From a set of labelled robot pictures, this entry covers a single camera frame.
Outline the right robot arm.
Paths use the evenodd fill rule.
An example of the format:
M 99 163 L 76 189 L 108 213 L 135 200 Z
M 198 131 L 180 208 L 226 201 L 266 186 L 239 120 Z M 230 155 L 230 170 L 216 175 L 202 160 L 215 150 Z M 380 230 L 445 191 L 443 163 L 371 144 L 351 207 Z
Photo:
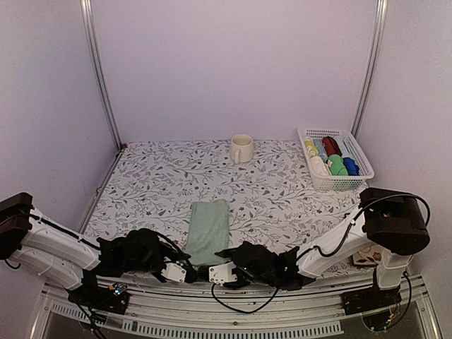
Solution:
M 204 277 L 212 286 L 239 289 L 250 284 L 295 291 L 314 282 L 333 264 L 379 245 L 381 261 L 374 269 L 371 287 L 341 294 L 347 315 L 381 307 L 398 306 L 400 282 L 412 257 L 430 242 L 427 202 L 414 194 L 368 188 L 359 205 L 342 222 L 309 244 L 276 254 L 262 245 L 243 242 L 218 252 L 227 263 L 211 266 Z

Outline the mint green towel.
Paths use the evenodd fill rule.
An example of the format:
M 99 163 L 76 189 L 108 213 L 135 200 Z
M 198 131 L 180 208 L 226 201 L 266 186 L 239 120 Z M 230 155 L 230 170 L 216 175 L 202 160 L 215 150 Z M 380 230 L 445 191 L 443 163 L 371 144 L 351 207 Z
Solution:
M 230 241 L 229 207 L 225 199 L 191 204 L 189 232 L 184 252 L 193 266 L 215 266 L 225 259 L 216 253 Z

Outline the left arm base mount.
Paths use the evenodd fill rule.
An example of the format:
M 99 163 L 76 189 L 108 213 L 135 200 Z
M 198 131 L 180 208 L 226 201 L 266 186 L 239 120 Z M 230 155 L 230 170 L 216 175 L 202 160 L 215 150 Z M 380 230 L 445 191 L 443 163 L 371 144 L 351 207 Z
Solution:
M 89 309 L 124 315 L 129 305 L 130 294 L 121 287 L 100 287 L 83 284 L 69 290 L 69 301 Z

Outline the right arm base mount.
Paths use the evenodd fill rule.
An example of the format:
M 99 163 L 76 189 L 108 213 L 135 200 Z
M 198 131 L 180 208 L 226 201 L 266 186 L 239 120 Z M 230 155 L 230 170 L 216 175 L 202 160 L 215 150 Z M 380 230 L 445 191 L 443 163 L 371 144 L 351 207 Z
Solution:
M 400 286 L 381 290 L 378 285 L 372 285 L 365 289 L 344 292 L 340 299 L 346 315 L 373 311 L 400 303 Z

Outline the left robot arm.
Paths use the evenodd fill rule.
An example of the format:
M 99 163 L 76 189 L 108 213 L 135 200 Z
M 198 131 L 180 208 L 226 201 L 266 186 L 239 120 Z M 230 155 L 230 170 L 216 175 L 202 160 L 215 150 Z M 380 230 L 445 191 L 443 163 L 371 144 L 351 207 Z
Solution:
M 206 280 L 207 270 L 197 270 L 190 258 L 168 237 L 146 228 L 114 239 L 88 239 L 44 215 L 25 192 L 1 202 L 1 260 L 76 290 L 91 307 L 105 300 L 99 276 L 144 272 L 162 283 Z

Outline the cream white towel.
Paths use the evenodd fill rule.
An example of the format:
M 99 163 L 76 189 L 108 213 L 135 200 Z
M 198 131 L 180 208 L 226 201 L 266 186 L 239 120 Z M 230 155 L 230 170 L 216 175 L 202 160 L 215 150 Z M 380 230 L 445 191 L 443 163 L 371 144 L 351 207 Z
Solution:
M 315 174 L 322 177 L 331 176 L 331 171 L 329 170 L 328 165 L 322 160 L 320 156 L 317 155 L 311 157 L 310 163 Z

